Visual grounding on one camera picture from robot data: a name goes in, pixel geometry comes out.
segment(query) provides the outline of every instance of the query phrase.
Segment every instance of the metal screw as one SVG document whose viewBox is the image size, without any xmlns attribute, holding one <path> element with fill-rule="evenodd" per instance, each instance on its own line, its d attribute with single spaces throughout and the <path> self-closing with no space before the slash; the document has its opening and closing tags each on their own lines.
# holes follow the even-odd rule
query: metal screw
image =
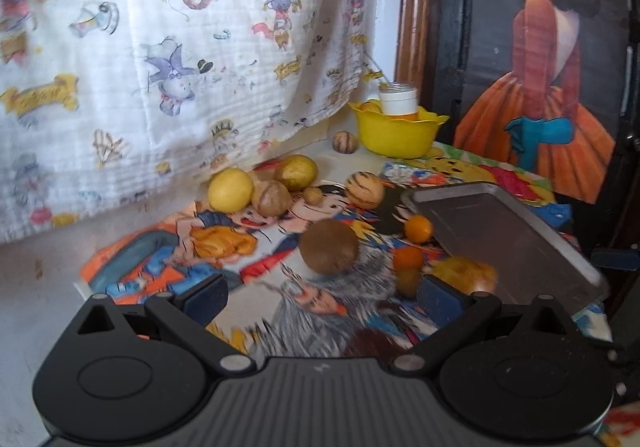
<svg viewBox="0 0 640 447">
<path fill-rule="evenodd" d="M 424 367 L 424 359 L 418 355 L 400 355 L 394 361 L 394 366 L 402 371 L 419 371 Z"/>
<path fill-rule="evenodd" d="M 246 355 L 227 355 L 220 359 L 220 367 L 227 371 L 244 371 L 251 366 L 251 359 Z"/>
</svg>

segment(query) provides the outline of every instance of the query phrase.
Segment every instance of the striped fruit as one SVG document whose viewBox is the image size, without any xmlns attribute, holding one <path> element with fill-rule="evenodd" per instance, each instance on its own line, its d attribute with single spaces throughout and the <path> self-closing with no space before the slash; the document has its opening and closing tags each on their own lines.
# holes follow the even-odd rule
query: striped fruit
<svg viewBox="0 0 640 447">
<path fill-rule="evenodd" d="M 352 174 L 347 178 L 345 189 L 349 201 L 361 209 L 375 209 L 385 197 L 385 186 L 372 172 Z"/>
<path fill-rule="evenodd" d="M 351 154 L 358 148 L 358 139 L 349 132 L 338 132 L 334 135 L 333 146 L 338 153 Z"/>
</svg>

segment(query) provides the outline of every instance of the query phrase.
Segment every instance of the orange skirt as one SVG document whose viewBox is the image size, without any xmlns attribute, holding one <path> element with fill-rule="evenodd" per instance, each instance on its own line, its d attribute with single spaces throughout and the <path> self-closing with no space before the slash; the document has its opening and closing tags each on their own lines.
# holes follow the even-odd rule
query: orange skirt
<svg viewBox="0 0 640 447">
<path fill-rule="evenodd" d="M 518 156 L 511 150 L 510 134 L 504 127 L 522 116 L 522 83 L 513 72 L 498 79 L 471 106 L 456 129 L 454 146 L 471 153 L 510 162 Z M 545 119 L 562 117 L 562 88 L 551 87 L 546 97 Z M 574 141 L 540 144 L 536 170 L 549 179 L 555 192 L 595 203 L 604 182 L 614 139 L 581 104 L 575 119 Z"/>
</svg>

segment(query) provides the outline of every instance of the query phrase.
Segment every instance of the wooden door frame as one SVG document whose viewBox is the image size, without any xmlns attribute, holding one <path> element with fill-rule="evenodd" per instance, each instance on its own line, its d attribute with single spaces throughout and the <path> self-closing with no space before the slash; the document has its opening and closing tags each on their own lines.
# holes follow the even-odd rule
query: wooden door frame
<svg viewBox="0 0 640 447">
<path fill-rule="evenodd" d="M 439 18 L 440 0 L 401 0 L 396 81 L 417 85 L 418 98 L 423 88 L 433 88 L 429 70 L 435 65 Z"/>
</svg>

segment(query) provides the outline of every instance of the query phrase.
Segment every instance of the brown round fruit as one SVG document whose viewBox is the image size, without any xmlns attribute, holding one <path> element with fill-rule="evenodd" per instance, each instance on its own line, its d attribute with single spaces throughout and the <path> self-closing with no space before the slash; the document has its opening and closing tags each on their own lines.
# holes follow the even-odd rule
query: brown round fruit
<svg viewBox="0 0 640 447">
<path fill-rule="evenodd" d="M 322 203 L 322 191 L 318 187 L 307 187 L 302 191 L 302 198 L 307 205 L 319 205 Z"/>
<path fill-rule="evenodd" d="M 334 151 L 342 154 L 351 154 L 358 148 L 358 139 L 349 132 L 338 132 L 332 141 Z"/>
<path fill-rule="evenodd" d="M 300 255 L 311 270 L 336 275 L 358 258 L 358 238 L 351 227 L 337 220 L 313 223 L 300 237 Z"/>
<path fill-rule="evenodd" d="M 372 172 L 357 172 L 347 178 L 345 194 L 356 207 L 372 210 L 385 197 L 385 186 Z"/>
<path fill-rule="evenodd" d="M 251 196 L 251 205 L 265 218 L 282 216 L 291 207 L 289 190 L 280 182 L 258 182 Z"/>
<path fill-rule="evenodd" d="M 396 290 L 407 299 L 415 299 L 418 294 L 418 285 L 422 280 L 420 270 L 410 268 L 396 273 Z"/>
</svg>

